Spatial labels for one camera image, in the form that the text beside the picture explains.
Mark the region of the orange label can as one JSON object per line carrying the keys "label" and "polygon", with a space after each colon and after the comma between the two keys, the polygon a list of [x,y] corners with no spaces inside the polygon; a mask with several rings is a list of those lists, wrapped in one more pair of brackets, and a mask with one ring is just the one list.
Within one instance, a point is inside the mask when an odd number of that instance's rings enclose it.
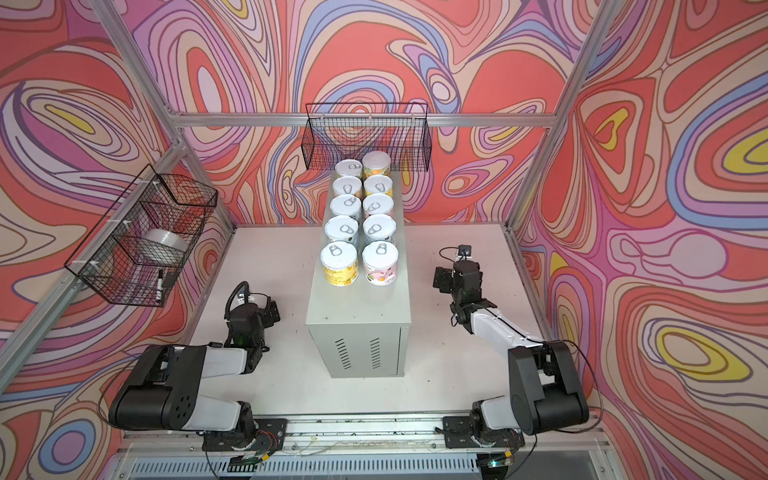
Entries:
{"label": "orange label can", "polygon": [[365,178],[375,175],[388,176],[391,171],[391,157],[384,151],[373,150],[367,152],[363,156],[361,163]]}

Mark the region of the can mid column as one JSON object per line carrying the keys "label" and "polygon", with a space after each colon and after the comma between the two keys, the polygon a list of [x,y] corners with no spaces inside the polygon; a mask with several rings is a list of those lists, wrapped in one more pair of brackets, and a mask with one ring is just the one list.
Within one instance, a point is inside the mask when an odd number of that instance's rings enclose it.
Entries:
{"label": "can mid column", "polygon": [[363,183],[358,177],[340,176],[332,183],[333,193],[336,197],[352,195],[361,199],[363,197]]}

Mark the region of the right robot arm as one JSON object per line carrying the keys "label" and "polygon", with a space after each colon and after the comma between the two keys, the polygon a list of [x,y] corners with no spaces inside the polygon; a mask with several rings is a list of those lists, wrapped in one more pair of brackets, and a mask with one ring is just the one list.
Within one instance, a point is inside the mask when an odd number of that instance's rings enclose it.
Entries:
{"label": "right robot arm", "polygon": [[547,341],[515,325],[483,296],[482,279],[480,265],[462,257],[435,269],[433,287],[452,297],[455,325],[504,357],[509,393],[474,402],[466,417],[445,417],[440,432],[446,445],[516,449],[524,435],[589,431],[590,409],[568,342]]}

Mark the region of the red label can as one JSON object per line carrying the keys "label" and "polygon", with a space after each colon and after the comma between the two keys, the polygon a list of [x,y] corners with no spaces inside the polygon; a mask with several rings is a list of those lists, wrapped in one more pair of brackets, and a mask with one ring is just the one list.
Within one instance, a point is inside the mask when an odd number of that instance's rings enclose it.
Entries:
{"label": "red label can", "polygon": [[391,216],[394,209],[394,200],[387,194],[375,193],[365,197],[362,208],[366,218],[379,214]]}
{"label": "red label can", "polygon": [[393,243],[370,243],[362,252],[366,279],[374,286],[391,285],[397,279],[398,260],[399,251]]}

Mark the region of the green label can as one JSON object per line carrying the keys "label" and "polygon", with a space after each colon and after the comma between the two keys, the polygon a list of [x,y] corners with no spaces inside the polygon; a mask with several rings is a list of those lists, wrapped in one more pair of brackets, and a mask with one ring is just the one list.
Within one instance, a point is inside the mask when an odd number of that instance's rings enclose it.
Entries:
{"label": "green label can", "polygon": [[362,179],[364,176],[363,164],[356,159],[343,159],[339,161],[334,171],[338,177],[352,177]]}

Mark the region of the can mid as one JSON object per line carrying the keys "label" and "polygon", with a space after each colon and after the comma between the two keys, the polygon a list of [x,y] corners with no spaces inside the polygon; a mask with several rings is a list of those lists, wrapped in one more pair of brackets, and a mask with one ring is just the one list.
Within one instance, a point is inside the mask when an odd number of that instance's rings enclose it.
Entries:
{"label": "can mid", "polygon": [[348,216],[360,222],[362,218],[362,201],[352,194],[339,195],[330,201],[330,211],[334,216]]}

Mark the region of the yellow label can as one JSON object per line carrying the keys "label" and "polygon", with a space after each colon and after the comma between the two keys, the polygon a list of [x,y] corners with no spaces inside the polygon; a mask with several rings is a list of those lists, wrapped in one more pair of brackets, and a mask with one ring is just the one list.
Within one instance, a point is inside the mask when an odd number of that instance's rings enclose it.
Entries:
{"label": "yellow label can", "polygon": [[393,180],[388,175],[371,175],[365,179],[363,186],[367,196],[384,194],[391,197],[393,195]]}

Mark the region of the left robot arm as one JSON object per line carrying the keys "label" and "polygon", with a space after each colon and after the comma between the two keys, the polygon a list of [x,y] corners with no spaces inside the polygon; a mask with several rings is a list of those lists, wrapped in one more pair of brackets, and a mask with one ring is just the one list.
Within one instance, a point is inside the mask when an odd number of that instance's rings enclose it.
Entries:
{"label": "left robot arm", "polygon": [[204,395],[204,379],[248,375],[269,351],[265,330],[280,321],[277,302],[229,305],[224,342],[147,348],[119,388],[108,422],[124,431],[169,430],[203,436],[203,450],[256,450],[259,429],[246,401]]}

